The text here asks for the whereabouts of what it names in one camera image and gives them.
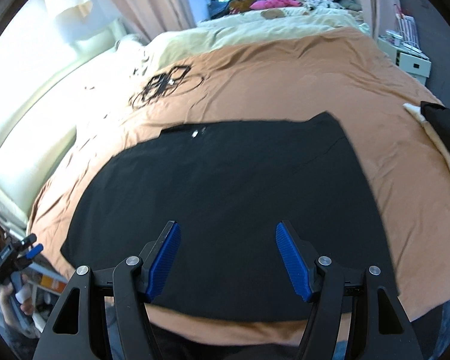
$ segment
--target bed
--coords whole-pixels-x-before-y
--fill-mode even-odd
[[[217,27],[212,23],[208,28],[160,35],[140,50],[143,58],[136,71],[144,83],[173,65],[192,66],[204,83],[195,91],[140,107],[128,103],[131,86],[123,88],[120,99],[115,99],[118,109],[77,136],[74,147],[41,189],[28,231],[44,244],[44,255],[51,264],[69,278],[75,267],[66,261],[61,248],[75,208],[112,157],[184,123],[305,121],[328,111],[346,131],[372,189],[400,300],[410,320],[447,302],[450,171],[403,107],[404,103],[439,100],[392,64],[364,32],[346,11],[317,9],[309,15]],[[236,96],[250,87],[259,95]],[[142,88],[139,85],[136,94]],[[302,102],[296,101],[296,93],[303,94]],[[111,98],[106,83],[96,86],[94,96]],[[147,311],[156,325],[212,345],[297,345],[306,324],[304,320],[235,323],[154,305],[147,305]],[[347,337],[349,318],[343,315],[339,340]]]

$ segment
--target stuffed toy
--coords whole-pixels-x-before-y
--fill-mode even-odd
[[[301,4],[295,0],[262,0],[254,2],[250,8],[255,10],[285,7],[300,7]]]
[[[231,14],[244,13],[251,10],[250,6],[255,0],[232,0],[228,4]]]

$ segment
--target black cloth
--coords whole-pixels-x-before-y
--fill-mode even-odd
[[[61,252],[73,266],[109,268],[176,220],[181,247],[154,304],[222,320],[302,320],[311,306],[295,294],[275,242],[284,219],[343,266],[379,266],[396,294],[372,192],[328,113],[182,125],[122,151],[83,193]]]
[[[152,325],[164,360],[293,360],[298,347],[275,344],[213,346],[199,344]]]
[[[442,311],[443,305],[439,305],[411,323],[424,359],[429,359],[437,346]]]
[[[440,104],[421,102],[421,114],[430,122],[450,152],[450,109]]]
[[[38,338],[28,338],[4,323],[5,341],[19,360],[32,360],[39,343]]]

